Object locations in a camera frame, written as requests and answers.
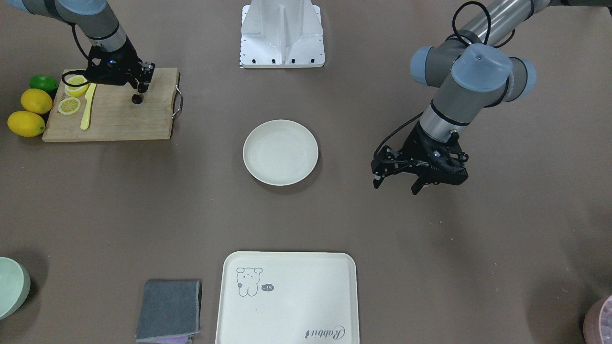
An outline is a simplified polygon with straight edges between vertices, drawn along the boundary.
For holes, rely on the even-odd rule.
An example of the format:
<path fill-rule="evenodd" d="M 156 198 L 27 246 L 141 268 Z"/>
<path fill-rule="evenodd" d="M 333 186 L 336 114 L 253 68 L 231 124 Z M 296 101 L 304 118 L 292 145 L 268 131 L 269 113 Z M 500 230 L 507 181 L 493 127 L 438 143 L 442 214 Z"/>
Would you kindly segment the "white metal robot base mount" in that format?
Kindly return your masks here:
<path fill-rule="evenodd" d="M 241 13 L 240 67 L 324 66 L 321 9 L 310 0 L 252 0 Z"/>

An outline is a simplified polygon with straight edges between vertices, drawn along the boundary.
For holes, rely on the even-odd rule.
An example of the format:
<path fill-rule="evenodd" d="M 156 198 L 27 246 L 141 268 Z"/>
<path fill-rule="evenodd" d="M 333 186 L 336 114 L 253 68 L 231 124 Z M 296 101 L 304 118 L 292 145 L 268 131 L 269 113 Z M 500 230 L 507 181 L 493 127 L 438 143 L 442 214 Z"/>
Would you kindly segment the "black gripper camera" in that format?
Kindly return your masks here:
<path fill-rule="evenodd" d="M 101 46 L 92 46 L 87 60 L 84 72 L 87 81 L 114 86 L 129 83 L 136 87 L 138 95 L 147 92 L 155 70 L 155 63 L 144 62 L 138 57 L 129 38 L 113 52 L 106 52 Z"/>
<path fill-rule="evenodd" d="M 385 144 L 408 124 L 406 122 L 398 127 L 374 151 L 370 166 L 375 189 L 381 186 L 384 179 L 400 173 L 417 176 L 412 185 L 413 195 L 419 194 L 431 184 L 461 185 L 468 179 L 465 163 L 469 157 L 459 145 L 459 133 L 456 130 L 451 131 L 448 141 L 439 142 L 429 137 L 420 124 L 416 124 L 399 150 L 393 150 Z"/>

